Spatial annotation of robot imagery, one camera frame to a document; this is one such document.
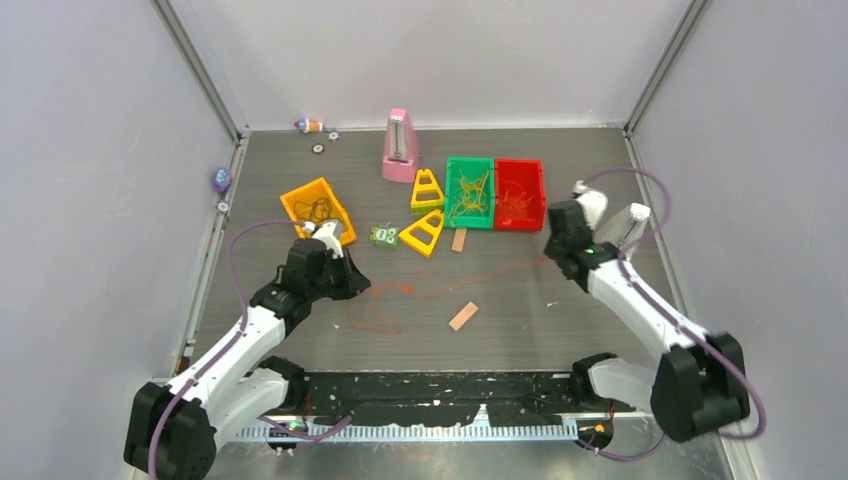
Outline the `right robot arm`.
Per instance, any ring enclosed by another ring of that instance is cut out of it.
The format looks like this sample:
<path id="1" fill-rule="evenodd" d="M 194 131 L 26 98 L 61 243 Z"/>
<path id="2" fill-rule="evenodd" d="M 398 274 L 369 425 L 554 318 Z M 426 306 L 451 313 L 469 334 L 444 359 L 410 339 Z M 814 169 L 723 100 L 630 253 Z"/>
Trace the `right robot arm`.
<path id="1" fill-rule="evenodd" d="M 571 397 L 584 410 L 607 400 L 651 413 L 671 440 L 687 442 L 749 418 L 754 398 L 741 344 L 691 322 L 646 285 L 624 254 L 599 242 L 576 199 L 547 209 L 544 253 L 642 342 L 654 367 L 603 352 L 572 366 Z"/>

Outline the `orange plastic bin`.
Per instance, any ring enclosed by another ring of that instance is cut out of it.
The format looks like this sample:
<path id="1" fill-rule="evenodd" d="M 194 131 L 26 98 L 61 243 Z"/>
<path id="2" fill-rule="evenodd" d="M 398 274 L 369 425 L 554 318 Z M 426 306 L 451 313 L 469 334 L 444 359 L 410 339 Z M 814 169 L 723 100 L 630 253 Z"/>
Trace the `orange plastic bin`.
<path id="1" fill-rule="evenodd" d="M 290 219 L 295 222 L 340 220 L 344 225 L 340 237 L 343 246 L 351 245 L 358 238 L 347 209 L 324 177 L 318 177 L 282 194 L 280 202 Z"/>

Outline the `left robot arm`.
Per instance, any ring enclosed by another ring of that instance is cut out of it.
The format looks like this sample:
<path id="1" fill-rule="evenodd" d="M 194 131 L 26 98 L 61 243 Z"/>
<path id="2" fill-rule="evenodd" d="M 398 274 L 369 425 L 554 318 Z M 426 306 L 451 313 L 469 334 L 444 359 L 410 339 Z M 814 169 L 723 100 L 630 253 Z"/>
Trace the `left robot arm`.
<path id="1" fill-rule="evenodd" d="M 298 412 L 304 370 L 270 355 L 322 299 L 348 300 L 370 287 L 340 241 L 298 239 L 276 277 L 258 289 L 233 327 L 195 365 L 135 394 L 123 460 L 151 479 L 203 479 L 219 449 L 257 417 Z"/>

